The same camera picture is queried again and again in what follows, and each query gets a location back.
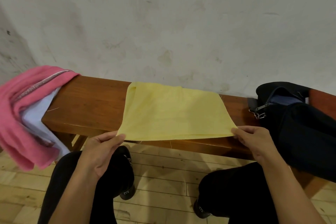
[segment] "wooden bench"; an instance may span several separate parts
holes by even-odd
[[[61,88],[42,122],[70,150],[78,150],[82,147],[86,137],[119,129],[129,84],[130,82],[77,76]],[[259,126],[258,120],[248,110],[247,98],[220,96],[237,126]],[[81,137],[72,146],[71,141],[76,134]],[[141,143],[212,155],[253,159],[250,150],[232,137]],[[308,197],[312,197],[327,183],[321,178],[298,170],[293,170],[293,172]]]

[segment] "black shoe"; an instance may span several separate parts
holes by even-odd
[[[121,199],[128,200],[131,199],[134,196],[134,194],[135,194],[135,186],[133,184],[133,186],[128,191],[121,193],[120,197]]]
[[[121,154],[121,155],[124,155],[129,162],[132,162],[132,159],[131,159],[131,154],[129,153],[129,150],[127,149],[126,146],[122,145],[122,146],[119,146],[114,154]]]
[[[210,213],[203,211],[203,209],[199,206],[198,198],[196,199],[194,203],[193,209],[194,209],[194,213],[197,215],[198,218],[205,219],[210,216]]]

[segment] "wooden floor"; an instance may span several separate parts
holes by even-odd
[[[132,153],[137,192],[115,199],[119,224],[225,224],[227,218],[199,219],[192,204],[198,183],[209,172],[249,163],[228,157],[125,143]],[[0,224],[35,224],[54,164],[22,172],[0,153]],[[336,224],[336,184],[330,183],[312,200],[327,223]]]

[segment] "left hand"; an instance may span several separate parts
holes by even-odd
[[[93,171],[97,180],[107,170],[112,154],[123,143],[126,136],[117,135],[117,131],[107,132],[88,139],[78,159],[76,169],[80,172]]]

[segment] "leg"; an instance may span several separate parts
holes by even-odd
[[[99,179],[94,195],[90,222],[116,223],[113,198],[132,187],[134,174],[128,159],[119,147],[112,155],[105,174]],[[38,224],[47,224],[74,172],[81,151],[70,152],[57,163],[46,191]]]
[[[230,224],[251,220],[278,223],[263,169],[258,163],[208,174],[199,184],[196,204],[205,213],[230,218]]]

